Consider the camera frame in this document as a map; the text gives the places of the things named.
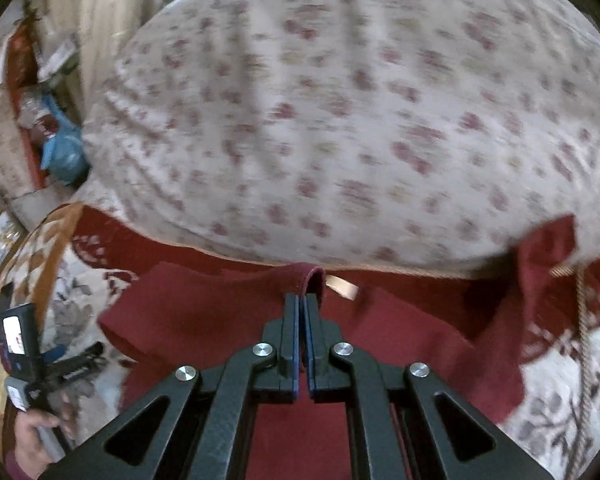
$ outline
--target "white sticker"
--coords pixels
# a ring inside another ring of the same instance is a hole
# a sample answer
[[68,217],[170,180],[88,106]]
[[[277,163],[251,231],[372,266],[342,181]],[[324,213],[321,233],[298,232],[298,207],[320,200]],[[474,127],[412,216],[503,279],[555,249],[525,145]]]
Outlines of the white sticker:
[[24,355],[24,345],[22,344],[22,329],[20,320],[17,316],[5,317],[2,320],[4,326],[4,336],[7,339],[9,352],[12,354]]
[[17,388],[14,388],[13,386],[7,386],[7,393],[9,394],[9,398],[11,399],[11,403],[16,408],[18,408],[22,412],[27,411],[24,401],[22,400],[22,396],[20,395],[20,392]]

